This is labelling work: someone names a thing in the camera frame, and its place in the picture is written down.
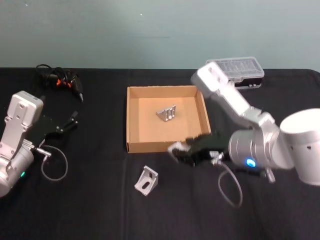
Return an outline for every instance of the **open cardboard tray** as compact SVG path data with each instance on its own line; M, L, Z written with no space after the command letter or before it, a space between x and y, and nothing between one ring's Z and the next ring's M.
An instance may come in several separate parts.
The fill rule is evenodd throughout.
M203 95L195 86L131 86L126 101L128 153L166 152L177 141L211 132ZM156 115L172 105L172 120Z

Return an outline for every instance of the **black fabric surface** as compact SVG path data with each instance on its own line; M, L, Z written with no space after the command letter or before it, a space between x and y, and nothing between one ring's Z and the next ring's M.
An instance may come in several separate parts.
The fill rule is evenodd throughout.
M79 126L59 146L69 161L57 183L32 166L0 199L0 240L316 240L320 235L320 188L302 183L294 170L275 171L276 183L238 175L243 205L229 206L208 163L193 169L166 153L127 154L127 86L189 85L194 70L77 69L84 103L68 91L46 90L43 114L63 122L74 110ZM0 119L11 95L28 90L33 69L0 68ZM312 70L265 70L262 87L241 91L279 124L286 116L320 107L320 74ZM206 101L211 129L238 129L219 106ZM0 124L2 132L5 124ZM134 188L143 166L159 173L148 197ZM228 178L223 186L237 200Z

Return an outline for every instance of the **clear plastic case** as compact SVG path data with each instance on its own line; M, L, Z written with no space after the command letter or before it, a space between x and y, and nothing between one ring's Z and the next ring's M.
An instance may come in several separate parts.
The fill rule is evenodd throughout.
M210 62L216 62L239 89L258 88L265 76L264 70L253 56L209 59L206 64Z

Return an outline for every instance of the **teal wall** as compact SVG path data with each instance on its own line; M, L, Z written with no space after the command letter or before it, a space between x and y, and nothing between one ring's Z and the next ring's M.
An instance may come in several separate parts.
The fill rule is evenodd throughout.
M0 67L194 69L243 56L320 71L320 1L0 0Z

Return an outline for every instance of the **power cord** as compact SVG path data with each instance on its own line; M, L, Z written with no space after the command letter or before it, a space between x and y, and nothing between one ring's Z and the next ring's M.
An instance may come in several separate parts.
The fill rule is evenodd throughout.
M50 85L54 88L69 88L81 100L84 101L83 87L77 73L62 67L51 67L47 64L39 64L35 72L44 87Z
M225 164L222 162L222 159L224 158L224 154L223 153L220 153L217 157L213 158L211 160L211 163L212 165L214 166L221 166L223 167L225 170L219 175L218 177L218 187L219 187L219 190L220 190L220 193L221 195L223 196L223 198L227 201L227 203L229 203L232 207L234 208L240 208L242 203L243 203L243 192L242 192L242 189L241 189L241 186L240 186L240 183L236 177L236 175L232 172L232 170ZM239 200L239 203L234 203L233 201L230 200L229 197L227 197L227 195L224 193L224 191L222 190L222 187L221 187L221 179L226 175L226 174L230 174L231 177L233 178L237 188L238 188L238 191L239 191L239 196L240 196L240 200Z
M46 179L48 179L48 180L50 180L50 181L53 181L53 182L57 182L57 181L60 181L60 180L64 179L65 176L66 176L67 173L68 173L68 159L67 159L66 155L63 153L63 151L61 151L59 148L57 148L57 147L55 147L55 146L42 145L42 147L51 148L51 149L57 150L58 152L61 153L61 155L63 156L64 161L65 161L65 172L64 172L64 174L63 174L61 177L59 177L59 178L51 178L51 177L49 177L49 176L45 173L45 171L44 171L44 165L45 165L45 162L46 162L48 159L43 160L43 162L42 162L42 164L41 164L41 172L42 172L42 175L43 175Z

